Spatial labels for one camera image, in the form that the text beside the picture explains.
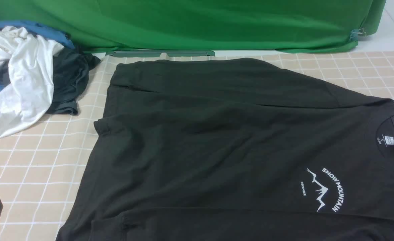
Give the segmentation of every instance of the size label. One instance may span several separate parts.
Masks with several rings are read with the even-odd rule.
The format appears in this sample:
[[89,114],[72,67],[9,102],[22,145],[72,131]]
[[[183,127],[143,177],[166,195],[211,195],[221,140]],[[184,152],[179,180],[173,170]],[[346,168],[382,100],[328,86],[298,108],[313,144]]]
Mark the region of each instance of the size label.
[[394,138],[392,136],[385,136],[386,145],[394,145]]

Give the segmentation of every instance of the crumpled clothing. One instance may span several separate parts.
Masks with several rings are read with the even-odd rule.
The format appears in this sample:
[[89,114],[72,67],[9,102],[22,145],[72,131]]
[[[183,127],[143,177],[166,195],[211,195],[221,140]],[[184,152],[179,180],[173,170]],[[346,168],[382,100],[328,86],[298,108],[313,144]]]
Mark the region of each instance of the crumpled clothing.
[[9,60],[11,84],[0,92],[0,138],[38,121],[53,101],[53,55],[64,47],[25,28],[0,31],[0,67]]
[[[47,110],[47,114],[71,114],[79,113],[76,98],[87,88],[88,73],[94,69],[100,59],[92,54],[79,53],[76,50],[64,48],[57,56],[53,57],[53,102]],[[10,84],[8,69],[0,73],[0,84]]]
[[16,28],[25,27],[27,31],[30,33],[41,35],[44,38],[56,40],[64,47],[75,49],[75,46],[73,45],[72,40],[70,40],[69,37],[67,36],[67,33],[52,28],[50,26],[46,26],[45,24],[28,21],[28,20],[0,21],[0,30],[6,26],[14,26]]

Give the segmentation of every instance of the green cloth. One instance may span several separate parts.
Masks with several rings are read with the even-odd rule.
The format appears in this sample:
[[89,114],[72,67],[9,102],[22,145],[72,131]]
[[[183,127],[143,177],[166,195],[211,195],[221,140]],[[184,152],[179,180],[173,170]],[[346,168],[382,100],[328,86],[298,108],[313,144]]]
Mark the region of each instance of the green cloth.
[[386,0],[1,0],[0,20],[71,34],[85,50],[343,52],[376,32]]

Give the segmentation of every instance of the black t-shirt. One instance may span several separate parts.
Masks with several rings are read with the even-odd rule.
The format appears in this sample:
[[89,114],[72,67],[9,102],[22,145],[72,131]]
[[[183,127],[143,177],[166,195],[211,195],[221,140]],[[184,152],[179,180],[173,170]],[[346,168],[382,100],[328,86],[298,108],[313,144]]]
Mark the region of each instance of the black t-shirt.
[[254,59],[120,64],[58,241],[394,240],[394,101]]

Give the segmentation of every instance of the grid pattern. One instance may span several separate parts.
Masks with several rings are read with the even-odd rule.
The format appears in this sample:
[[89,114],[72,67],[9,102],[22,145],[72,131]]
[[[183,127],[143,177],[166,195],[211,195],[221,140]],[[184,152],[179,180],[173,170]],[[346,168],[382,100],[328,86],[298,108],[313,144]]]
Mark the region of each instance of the grid pattern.
[[[0,139],[0,241],[53,241],[76,197],[97,140],[93,121],[102,117],[107,87],[119,63],[170,59],[226,60],[239,57],[105,57],[90,73],[79,99],[80,115],[45,115],[31,128]],[[357,92],[394,99],[394,52],[334,55],[252,56],[278,67],[321,78]]]

